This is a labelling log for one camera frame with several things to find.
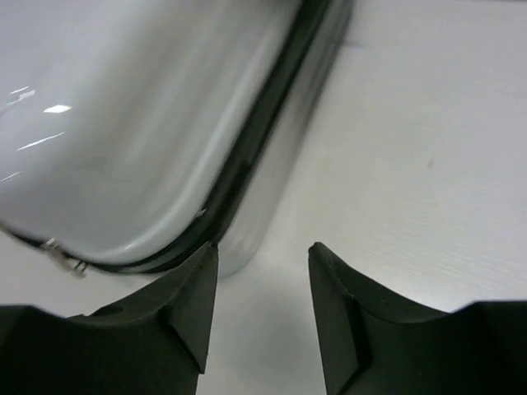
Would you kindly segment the grey suitcase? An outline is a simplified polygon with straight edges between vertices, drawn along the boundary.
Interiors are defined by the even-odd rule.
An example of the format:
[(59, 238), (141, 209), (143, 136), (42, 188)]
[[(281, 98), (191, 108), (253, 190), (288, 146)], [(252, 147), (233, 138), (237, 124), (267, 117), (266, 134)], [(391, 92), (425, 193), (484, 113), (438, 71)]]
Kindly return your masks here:
[(260, 246), (351, 1), (4, 1), (1, 230), (148, 274)]

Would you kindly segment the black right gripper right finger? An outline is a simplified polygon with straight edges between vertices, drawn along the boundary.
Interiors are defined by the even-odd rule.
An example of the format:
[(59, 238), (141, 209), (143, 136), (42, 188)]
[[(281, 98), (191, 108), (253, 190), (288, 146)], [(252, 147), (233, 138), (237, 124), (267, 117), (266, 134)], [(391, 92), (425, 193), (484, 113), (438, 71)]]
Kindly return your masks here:
[(321, 243), (310, 247), (309, 276), (327, 393), (525, 393), (524, 301), (443, 312), (382, 286)]

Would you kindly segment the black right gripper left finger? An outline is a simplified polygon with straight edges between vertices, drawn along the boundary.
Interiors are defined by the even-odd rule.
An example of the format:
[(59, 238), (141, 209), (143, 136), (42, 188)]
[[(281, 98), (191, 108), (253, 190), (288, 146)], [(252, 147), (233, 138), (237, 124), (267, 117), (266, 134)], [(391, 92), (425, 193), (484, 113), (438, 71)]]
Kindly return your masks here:
[(4, 394), (193, 394), (205, 370), (218, 248), (90, 315), (1, 309)]

